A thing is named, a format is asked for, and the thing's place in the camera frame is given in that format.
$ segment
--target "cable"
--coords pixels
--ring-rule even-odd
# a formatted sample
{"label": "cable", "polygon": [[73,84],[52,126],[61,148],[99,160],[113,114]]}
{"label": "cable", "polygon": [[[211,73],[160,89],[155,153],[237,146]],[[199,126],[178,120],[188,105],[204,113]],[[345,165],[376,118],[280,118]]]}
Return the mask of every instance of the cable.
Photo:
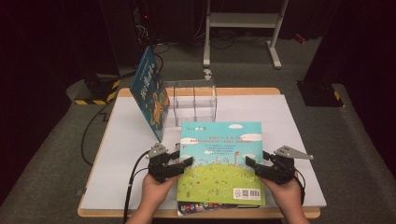
{"label": "cable", "polygon": [[204,36],[205,34],[206,34],[206,33],[202,33],[201,35],[196,36],[196,37],[194,38],[194,40],[197,40],[197,39],[201,38],[201,37]]}
{"label": "cable", "polygon": [[228,46],[226,46],[226,47],[224,47],[224,48],[216,47],[216,46],[213,45],[212,43],[210,43],[210,46],[213,47],[214,49],[228,49],[228,48],[230,48],[230,47],[233,45],[233,43],[234,43],[234,39],[233,39],[233,38],[231,38],[231,39],[223,39],[223,40],[230,40],[230,41],[231,41],[231,44],[229,44]]}
{"label": "cable", "polygon": [[206,1],[204,1],[203,4],[202,4],[202,17],[201,17],[201,22],[200,22],[200,24],[199,24],[199,27],[198,27],[197,32],[195,33],[195,35],[193,36],[192,39],[197,38],[199,32],[201,31],[202,24],[204,23],[205,9],[206,9],[205,2],[206,2]]}
{"label": "cable", "polygon": [[157,57],[160,58],[160,60],[161,60],[161,66],[160,66],[160,68],[158,69],[158,70],[161,72],[161,70],[163,70],[163,58],[162,58],[160,55],[158,55],[158,54],[154,54],[154,56],[157,56]]}
{"label": "cable", "polygon": [[136,25],[137,40],[139,41],[140,49],[143,51],[149,42],[149,32],[148,30],[142,25]]}
{"label": "cable", "polygon": [[109,105],[111,105],[111,104],[114,102],[114,100],[115,100],[115,99],[112,99],[112,100],[111,100],[109,103],[107,103],[102,109],[100,109],[100,110],[95,114],[95,116],[93,116],[93,118],[90,120],[90,122],[88,123],[87,127],[85,128],[84,134],[82,135],[82,138],[81,138],[81,145],[80,145],[81,157],[82,157],[82,159],[83,159],[87,164],[89,164],[90,166],[93,166],[93,163],[90,162],[90,161],[88,161],[88,160],[85,158],[85,155],[84,155],[84,140],[85,140],[85,136],[86,136],[87,131],[88,131],[88,129],[90,128],[90,126],[91,126],[93,120],[94,120],[98,115],[104,115],[102,121],[108,121],[108,119],[106,119],[107,113],[102,113],[102,112],[103,112]]}
{"label": "cable", "polygon": [[153,50],[155,50],[158,46],[161,46],[161,45],[166,45],[168,48],[166,50],[163,50],[163,51],[160,51],[160,52],[154,52],[154,54],[165,53],[166,51],[168,51],[171,48],[171,44],[169,44],[168,42],[165,42],[163,44],[157,44],[157,45],[153,46]]}
{"label": "cable", "polygon": [[301,172],[299,170],[297,170],[297,169],[295,169],[295,170],[300,174],[300,176],[303,178],[303,181],[304,181],[304,185],[303,185],[301,183],[300,179],[297,176],[295,176],[295,175],[293,176],[293,178],[295,180],[297,180],[297,183],[300,186],[300,189],[301,189],[301,204],[303,204],[304,203],[304,199],[305,199],[305,178],[304,178],[303,174],[301,174]]}
{"label": "cable", "polygon": [[139,164],[139,162],[142,160],[142,158],[144,156],[146,156],[149,153],[149,150],[145,151],[140,157],[139,159],[137,159],[136,163],[134,164],[134,169],[132,170],[131,173],[131,177],[129,178],[129,183],[128,183],[128,189],[126,192],[126,198],[125,198],[125,205],[124,205],[124,213],[123,213],[123,223],[126,223],[126,221],[128,220],[128,206],[129,206],[129,201],[131,199],[131,190],[132,190],[132,184],[134,183],[134,177],[141,171],[147,169],[141,169],[139,171],[137,171],[136,173],[134,172],[136,170],[137,165]]}
{"label": "cable", "polygon": [[234,41],[236,43],[257,43],[257,42],[262,42],[265,41],[267,39],[267,37],[264,38],[260,38],[259,36],[255,36],[253,39],[251,40],[244,40],[244,39],[237,39],[235,38]]}

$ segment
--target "hand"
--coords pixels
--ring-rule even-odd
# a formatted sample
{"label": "hand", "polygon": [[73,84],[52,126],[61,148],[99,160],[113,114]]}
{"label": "hand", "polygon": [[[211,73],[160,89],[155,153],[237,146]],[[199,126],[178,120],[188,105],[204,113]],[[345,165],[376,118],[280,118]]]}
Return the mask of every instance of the hand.
{"label": "hand", "polygon": [[261,178],[265,186],[271,190],[274,200],[289,224],[309,223],[301,205],[301,189],[294,178],[286,184],[278,185],[275,182]]}
{"label": "hand", "polygon": [[147,174],[142,183],[140,204],[127,223],[150,223],[155,211],[165,201],[169,189],[172,188],[178,179],[179,176],[174,176],[160,183],[152,175]]}

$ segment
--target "standing book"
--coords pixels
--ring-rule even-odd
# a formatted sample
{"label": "standing book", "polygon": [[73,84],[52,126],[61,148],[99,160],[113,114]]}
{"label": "standing book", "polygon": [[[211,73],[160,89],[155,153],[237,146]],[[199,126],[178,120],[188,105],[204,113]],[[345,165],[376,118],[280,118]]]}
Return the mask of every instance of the standing book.
{"label": "standing book", "polygon": [[246,166],[262,163],[260,122],[183,122],[180,159],[193,157],[177,183],[178,202],[264,205],[264,186]]}
{"label": "standing book", "polygon": [[150,47],[142,56],[130,90],[149,127],[161,142],[170,101]]}

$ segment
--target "white metal frame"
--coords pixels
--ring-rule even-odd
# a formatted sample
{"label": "white metal frame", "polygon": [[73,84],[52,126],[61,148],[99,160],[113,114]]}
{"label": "white metal frame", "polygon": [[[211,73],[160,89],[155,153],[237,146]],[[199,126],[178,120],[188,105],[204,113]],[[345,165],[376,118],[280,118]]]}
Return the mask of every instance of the white metal frame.
{"label": "white metal frame", "polygon": [[283,0],[279,13],[211,13],[210,0],[207,0],[206,31],[204,48],[204,67],[210,66],[210,28],[211,27],[250,27],[250,28],[273,28],[274,33],[267,46],[276,69],[282,68],[277,56],[275,44],[279,30],[285,16],[289,0]]}

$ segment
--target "gray carpet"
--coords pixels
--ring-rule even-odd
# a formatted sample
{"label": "gray carpet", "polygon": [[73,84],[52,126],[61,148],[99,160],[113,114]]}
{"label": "gray carpet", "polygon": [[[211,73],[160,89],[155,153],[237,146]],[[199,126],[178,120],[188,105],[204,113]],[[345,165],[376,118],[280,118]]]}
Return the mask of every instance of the gray carpet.
{"label": "gray carpet", "polygon": [[[347,90],[334,85],[345,103],[339,108],[307,107],[298,91],[296,80],[304,79],[319,42],[278,40],[276,49],[283,68],[275,70],[262,42],[238,42],[227,49],[216,49],[227,47],[230,42],[214,40],[210,69],[218,87],[276,87],[286,95],[305,148],[315,156],[312,165],[328,204],[312,223],[396,223],[395,179],[364,131]],[[154,51],[166,51],[160,54],[165,80],[204,78],[203,47],[173,44],[158,46]],[[131,82],[131,77],[124,77],[120,88]],[[71,99],[81,85],[82,81],[69,88]],[[104,110],[107,117],[111,108],[112,105]],[[120,217],[88,218],[77,214],[80,190],[91,170],[81,158],[81,137],[101,109],[101,105],[70,105],[1,206],[1,224],[122,222]],[[103,116],[98,116],[87,131],[84,153],[88,161],[94,160],[105,128]]]}

